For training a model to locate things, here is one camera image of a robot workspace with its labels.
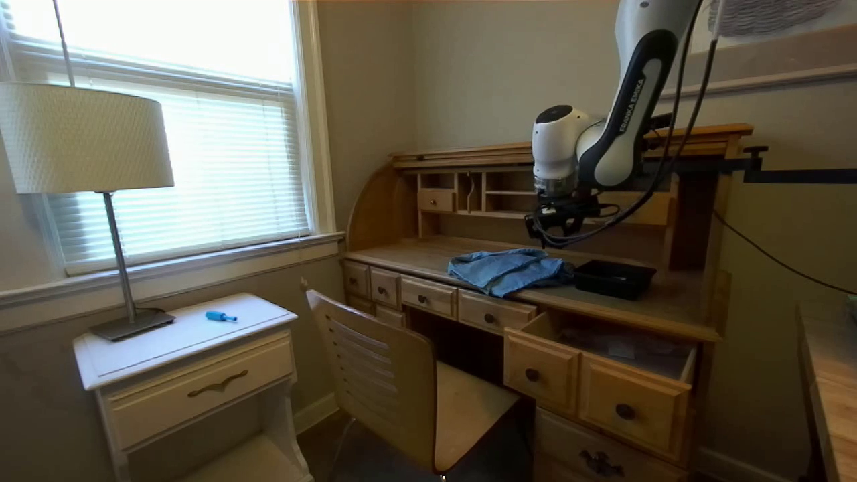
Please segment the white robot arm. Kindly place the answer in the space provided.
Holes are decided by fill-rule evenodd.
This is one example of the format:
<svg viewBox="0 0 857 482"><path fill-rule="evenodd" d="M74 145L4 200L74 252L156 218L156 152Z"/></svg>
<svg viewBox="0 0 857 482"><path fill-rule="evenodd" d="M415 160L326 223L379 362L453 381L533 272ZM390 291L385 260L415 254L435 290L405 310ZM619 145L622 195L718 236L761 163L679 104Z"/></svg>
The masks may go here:
<svg viewBox="0 0 857 482"><path fill-rule="evenodd" d="M699 0L622 0L615 11L619 82L603 117L573 104L551 104L533 121L535 210L527 236L544 246L567 246L585 218L598 218L598 192L631 180L650 112L693 26Z"/></svg>

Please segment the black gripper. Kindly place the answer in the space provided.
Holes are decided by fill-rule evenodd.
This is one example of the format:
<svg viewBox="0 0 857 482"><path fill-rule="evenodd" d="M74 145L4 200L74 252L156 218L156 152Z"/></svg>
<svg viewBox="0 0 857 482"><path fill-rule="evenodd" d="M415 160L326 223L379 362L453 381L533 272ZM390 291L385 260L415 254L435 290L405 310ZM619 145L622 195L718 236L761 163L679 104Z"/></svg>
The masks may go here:
<svg viewBox="0 0 857 482"><path fill-rule="evenodd" d="M573 244L583 238L583 223L598 214L599 200L589 191L539 191L524 228L539 244Z"/></svg>

